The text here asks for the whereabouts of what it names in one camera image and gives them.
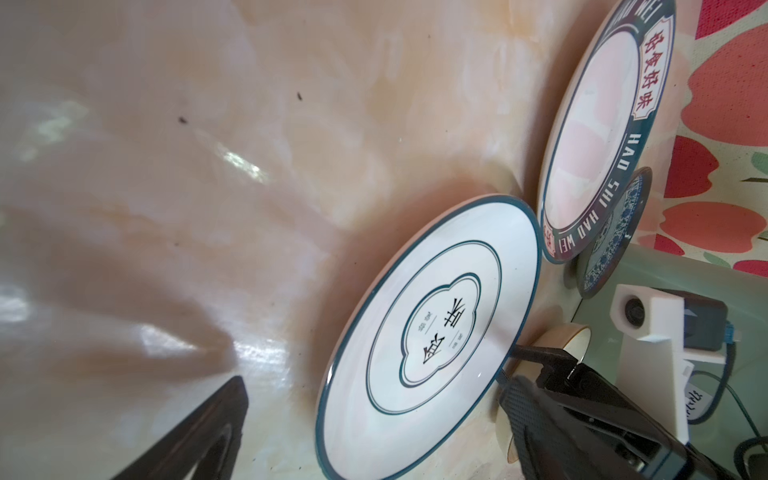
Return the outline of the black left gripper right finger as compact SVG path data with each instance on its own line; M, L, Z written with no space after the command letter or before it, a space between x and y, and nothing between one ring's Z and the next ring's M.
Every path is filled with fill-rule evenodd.
M601 424L630 418L630 404L612 385L588 387L585 398L537 387L522 376L499 379L507 415L527 479L641 479Z

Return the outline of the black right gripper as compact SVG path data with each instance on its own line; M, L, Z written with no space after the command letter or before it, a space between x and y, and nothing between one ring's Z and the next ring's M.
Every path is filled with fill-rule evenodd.
M645 479L731 479L678 441L595 370L563 349L515 345L509 356L544 366L539 386L570 417Z

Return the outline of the white plate with green rings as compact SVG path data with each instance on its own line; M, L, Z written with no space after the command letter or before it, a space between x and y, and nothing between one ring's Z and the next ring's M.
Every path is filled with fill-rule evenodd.
M415 234L349 318L320 387L329 479L395 479L435 452L493 384L529 316L542 240L532 209L472 198Z

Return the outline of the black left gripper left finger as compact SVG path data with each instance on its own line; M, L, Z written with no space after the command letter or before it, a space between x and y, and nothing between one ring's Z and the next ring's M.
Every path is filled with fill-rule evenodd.
M231 478L248 406L243 378L232 377L116 477Z

